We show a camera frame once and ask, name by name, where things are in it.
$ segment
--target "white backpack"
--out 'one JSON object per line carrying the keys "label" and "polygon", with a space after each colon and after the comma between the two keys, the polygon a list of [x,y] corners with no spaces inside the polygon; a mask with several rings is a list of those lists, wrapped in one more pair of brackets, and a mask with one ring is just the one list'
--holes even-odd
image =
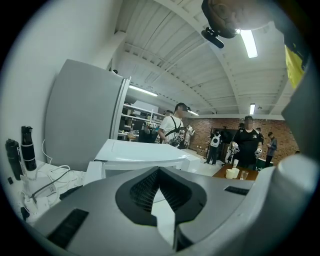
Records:
{"label": "white backpack", "polygon": [[219,134],[218,136],[214,136],[213,138],[212,138],[212,140],[211,140],[211,147],[215,147],[215,148],[217,148],[217,147],[219,147],[219,144],[220,144],[220,136],[221,136],[221,134]]}

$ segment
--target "wooden table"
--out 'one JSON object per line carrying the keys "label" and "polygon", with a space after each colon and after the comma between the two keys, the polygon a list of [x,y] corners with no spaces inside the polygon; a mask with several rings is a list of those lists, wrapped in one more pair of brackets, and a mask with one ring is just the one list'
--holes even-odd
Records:
{"label": "wooden table", "polygon": [[[217,171],[217,173],[215,175],[213,175],[212,177],[216,177],[216,178],[225,178],[226,179],[226,174],[227,174],[227,169],[232,169],[232,164],[227,163],[225,164],[220,170]],[[238,176],[236,177],[236,180],[240,180],[240,176],[241,176],[241,172],[242,171],[247,171],[248,176],[246,177],[247,181],[255,181],[259,172],[257,172],[256,170],[249,170],[246,168],[242,168],[237,166],[237,168],[240,170]]]}

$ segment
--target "black thermos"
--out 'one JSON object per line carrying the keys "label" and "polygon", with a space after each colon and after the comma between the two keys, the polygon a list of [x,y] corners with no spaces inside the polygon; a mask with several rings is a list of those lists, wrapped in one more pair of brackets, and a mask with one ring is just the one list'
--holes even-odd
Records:
{"label": "black thermos", "polygon": [[30,126],[21,127],[21,151],[25,167],[28,171],[33,171],[37,168],[34,143],[32,142],[31,138],[31,131],[32,128]]}
{"label": "black thermos", "polygon": [[5,149],[14,177],[17,181],[20,181],[20,175],[23,175],[23,173],[20,165],[19,143],[13,139],[8,139],[5,143]]}

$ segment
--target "white cup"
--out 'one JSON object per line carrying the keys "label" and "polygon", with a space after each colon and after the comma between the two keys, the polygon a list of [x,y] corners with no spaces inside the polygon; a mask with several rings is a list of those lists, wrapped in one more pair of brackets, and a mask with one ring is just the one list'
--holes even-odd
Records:
{"label": "white cup", "polygon": [[226,177],[227,179],[233,179],[233,178],[234,178],[234,175],[235,175],[235,170],[226,169],[226,175],[225,175],[225,177]]}
{"label": "white cup", "polygon": [[238,159],[234,159],[233,160],[233,167],[236,168],[238,163],[239,163],[239,160]]}
{"label": "white cup", "polygon": [[232,168],[232,170],[234,170],[234,176],[233,178],[236,179],[238,177],[238,174],[239,174],[239,169],[238,168]]}

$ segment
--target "fluorescent light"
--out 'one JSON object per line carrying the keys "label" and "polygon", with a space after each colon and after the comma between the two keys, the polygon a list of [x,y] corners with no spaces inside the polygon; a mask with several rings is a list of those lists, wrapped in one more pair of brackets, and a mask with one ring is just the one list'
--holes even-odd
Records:
{"label": "fluorescent light", "polygon": [[250,115],[255,113],[256,104],[250,104]]}
{"label": "fluorescent light", "polygon": [[188,112],[191,113],[191,114],[193,114],[193,115],[195,115],[195,116],[199,116],[197,113],[192,112],[191,110],[188,110]]}
{"label": "fluorescent light", "polygon": [[137,91],[139,91],[139,92],[143,92],[143,93],[145,93],[145,94],[149,94],[149,95],[155,96],[155,97],[158,96],[157,94],[155,94],[155,93],[153,93],[153,92],[150,92],[150,91],[147,91],[147,90],[144,90],[144,89],[141,89],[141,88],[132,86],[132,85],[129,85],[129,88],[134,89],[134,90],[137,90]]}
{"label": "fluorescent light", "polygon": [[251,30],[242,30],[241,36],[246,48],[246,52],[248,53],[248,57],[249,58],[258,57],[254,35],[252,34]]}

